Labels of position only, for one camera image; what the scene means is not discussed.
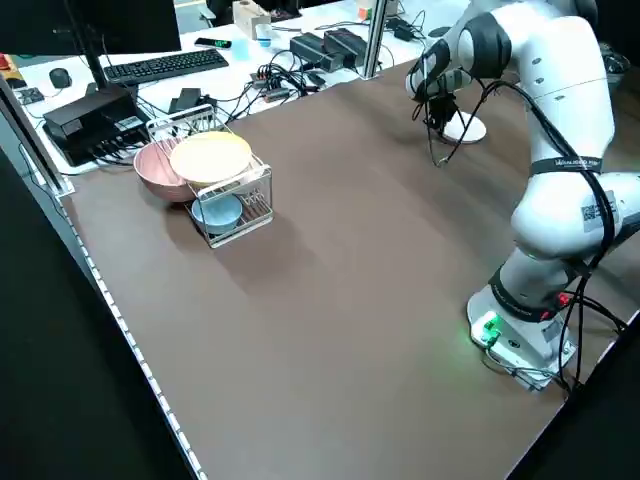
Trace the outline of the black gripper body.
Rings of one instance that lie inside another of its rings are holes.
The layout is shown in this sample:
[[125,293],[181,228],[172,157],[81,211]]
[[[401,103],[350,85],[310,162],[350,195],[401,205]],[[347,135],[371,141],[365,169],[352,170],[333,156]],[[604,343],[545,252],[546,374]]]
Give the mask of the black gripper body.
[[458,110],[456,97],[453,94],[433,97],[428,105],[431,123],[448,123]]

